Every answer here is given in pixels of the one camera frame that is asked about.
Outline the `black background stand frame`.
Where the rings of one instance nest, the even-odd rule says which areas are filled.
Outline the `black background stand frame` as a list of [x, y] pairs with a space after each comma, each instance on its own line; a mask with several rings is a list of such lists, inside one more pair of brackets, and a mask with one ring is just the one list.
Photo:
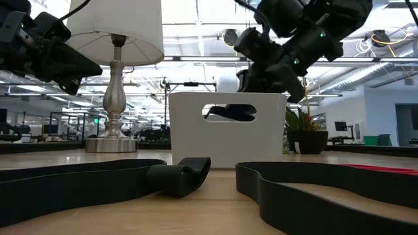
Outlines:
[[216, 83], [206, 83], [206, 82], [168, 82], [166, 78], [162, 81], [164, 89], [164, 127], [167, 127], [167, 110], [168, 110], [168, 95], [169, 95], [169, 86], [173, 85], [171, 91], [174, 91], [178, 86], [184, 87], [199, 87], [199, 86], [214, 86], [215, 91], [217, 91]]

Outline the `black aluminium table frame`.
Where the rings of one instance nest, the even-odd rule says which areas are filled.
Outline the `black aluminium table frame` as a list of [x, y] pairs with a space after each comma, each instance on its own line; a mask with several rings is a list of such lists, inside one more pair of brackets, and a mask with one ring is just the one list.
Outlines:
[[[171, 150], [170, 144], [137, 144], [138, 149]], [[11, 153], [29, 153], [38, 151], [64, 151], [84, 149], [83, 142], [48, 142], [48, 143], [0, 143], [0, 155]], [[394, 146], [335, 145], [326, 146], [325, 151], [342, 151], [374, 155], [418, 158], [418, 148]]]

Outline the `black rubber band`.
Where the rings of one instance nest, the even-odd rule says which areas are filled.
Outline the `black rubber band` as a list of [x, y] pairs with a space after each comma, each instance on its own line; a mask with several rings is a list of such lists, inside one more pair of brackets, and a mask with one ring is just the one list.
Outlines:
[[306, 183], [418, 209], [418, 176], [347, 165], [241, 162], [236, 189], [259, 207], [260, 218], [288, 235], [418, 235], [418, 223], [390, 219], [290, 187]]
[[155, 192], [183, 198], [196, 191], [209, 157], [122, 159], [0, 170], [0, 228], [55, 212], [134, 200]]

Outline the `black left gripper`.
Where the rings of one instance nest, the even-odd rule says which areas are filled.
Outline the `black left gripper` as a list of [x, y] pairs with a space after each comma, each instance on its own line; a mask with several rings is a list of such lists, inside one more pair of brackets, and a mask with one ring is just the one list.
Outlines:
[[102, 68], [58, 39], [44, 36], [55, 17], [41, 12], [32, 19], [25, 12], [0, 13], [0, 69], [20, 76], [54, 81], [76, 95], [83, 77], [98, 76]]

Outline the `silver lamp with white shade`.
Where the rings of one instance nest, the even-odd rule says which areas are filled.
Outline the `silver lamp with white shade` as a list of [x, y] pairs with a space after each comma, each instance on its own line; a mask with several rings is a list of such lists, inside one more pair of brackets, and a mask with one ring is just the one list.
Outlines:
[[121, 114], [127, 100], [123, 69], [154, 65], [165, 57], [161, 0], [71, 0], [68, 43], [96, 62], [110, 67], [110, 81], [103, 98], [107, 113], [104, 133], [87, 138], [88, 153], [131, 153], [136, 142], [122, 132]]

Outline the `potted plant in black pot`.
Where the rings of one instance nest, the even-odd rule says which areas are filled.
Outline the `potted plant in black pot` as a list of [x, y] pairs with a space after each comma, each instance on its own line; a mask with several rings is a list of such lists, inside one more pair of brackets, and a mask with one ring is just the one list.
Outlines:
[[285, 136], [289, 150], [301, 154], [320, 154], [327, 146], [329, 132], [313, 122], [312, 116], [289, 106], [285, 111]]

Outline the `green chair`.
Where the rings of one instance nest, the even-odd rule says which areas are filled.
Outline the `green chair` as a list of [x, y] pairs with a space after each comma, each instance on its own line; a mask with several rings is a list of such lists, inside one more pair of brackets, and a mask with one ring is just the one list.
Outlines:
[[364, 136], [365, 146], [392, 146], [390, 134]]

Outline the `red rubber band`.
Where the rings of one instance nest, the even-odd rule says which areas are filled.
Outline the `red rubber band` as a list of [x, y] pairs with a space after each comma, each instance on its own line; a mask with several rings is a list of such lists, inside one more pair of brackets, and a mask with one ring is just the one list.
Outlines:
[[345, 164], [344, 166], [359, 168], [363, 170], [373, 170], [377, 172], [386, 172], [394, 174], [405, 174], [411, 176], [418, 176], [418, 170], [408, 169], [408, 168], [392, 168], [385, 166], [371, 166], [371, 165], [361, 165], [361, 164]]

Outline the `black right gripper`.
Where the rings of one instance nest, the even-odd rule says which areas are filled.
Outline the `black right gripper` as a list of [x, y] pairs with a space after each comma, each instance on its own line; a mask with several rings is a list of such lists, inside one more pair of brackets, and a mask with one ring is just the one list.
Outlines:
[[[288, 102], [298, 103], [304, 97], [304, 88], [292, 68], [286, 64], [278, 63], [263, 66], [253, 63], [247, 69], [240, 70], [236, 76], [239, 79], [237, 92], [241, 93], [285, 93], [288, 92]], [[249, 104], [243, 104], [239, 109], [237, 105], [212, 106], [204, 115], [205, 119], [213, 114], [235, 121], [253, 121], [257, 114], [256, 109]]]

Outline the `white plastic bin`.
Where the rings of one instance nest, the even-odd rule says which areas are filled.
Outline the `white plastic bin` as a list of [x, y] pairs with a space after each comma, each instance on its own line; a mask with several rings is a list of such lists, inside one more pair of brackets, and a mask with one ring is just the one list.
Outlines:
[[[248, 104], [257, 113], [246, 122], [210, 117], [208, 104]], [[282, 157], [287, 97], [277, 93], [177, 92], [169, 95], [172, 162], [209, 157], [212, 168], [236, 163], [279, 161]]]

